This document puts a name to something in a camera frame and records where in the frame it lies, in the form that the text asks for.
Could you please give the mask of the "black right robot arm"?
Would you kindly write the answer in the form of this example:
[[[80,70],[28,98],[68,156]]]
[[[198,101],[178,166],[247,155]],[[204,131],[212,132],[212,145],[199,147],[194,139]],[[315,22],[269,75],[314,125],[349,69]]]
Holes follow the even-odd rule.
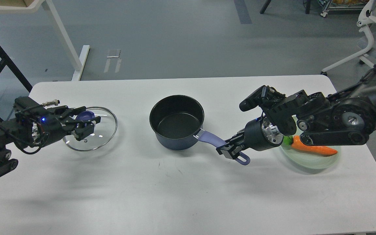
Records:
[[[278,147],[297,129],[302,131],[298,139],[304,146],[364,145],[376,130],[376,67],[357,84],[328,96],[301,90],[287,97],[262,86],[239,104],[243,112],[256,107],[262,115],[219,144],[220,155],[236,159],[249,148]]]

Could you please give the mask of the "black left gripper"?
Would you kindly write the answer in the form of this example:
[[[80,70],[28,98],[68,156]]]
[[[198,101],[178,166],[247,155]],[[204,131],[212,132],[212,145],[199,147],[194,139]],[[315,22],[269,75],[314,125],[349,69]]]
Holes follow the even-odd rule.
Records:
[[[94,132],[95,125],[100,123],[100,116],[77,116],[86,111],[86,106],[69,108],[66,105],[57,106],[59,100],[52,100],[42,104],[30,97],[19,97],[14,101],[15,123],[18,124],[18,132],[14,135],[18,140],[15,146],[24,151],[26,147],[42,147],[56,142],[62,138],[62,130],[65,135],[73,135],[77,141],[81,141]],[[76,119],[66,119],[58,122],[56,118],[77,116]]]

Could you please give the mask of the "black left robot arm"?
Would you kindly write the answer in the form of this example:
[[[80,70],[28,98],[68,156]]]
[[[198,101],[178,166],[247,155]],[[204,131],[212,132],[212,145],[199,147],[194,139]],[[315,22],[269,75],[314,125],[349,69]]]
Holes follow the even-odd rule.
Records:
[[[30,97],[19,97],[13,107],[15,117],[0,122],[0,177],[18,166],[18,160],[12,159],[11,150],[6,148],[8,144],[13,143],[23,153],[32,155],[65,136],[84,140],[101,121],[85,106],[60,106],[59,100],[39,104]]]

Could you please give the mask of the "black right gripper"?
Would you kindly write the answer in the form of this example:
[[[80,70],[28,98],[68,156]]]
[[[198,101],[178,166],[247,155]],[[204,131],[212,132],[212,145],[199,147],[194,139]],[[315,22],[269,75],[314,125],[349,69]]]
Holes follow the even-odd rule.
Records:
[[[279,132],[278,127],[270,122],[266,116],[262,116],[249,121],[245,129],[239,130],[235,135],[225,140],[225,145],[216,148],[220,155],[227,159],[248,160],[248,156],[242,153],[242,146],[245,149],[264,151],[280,146],[284,136]]]

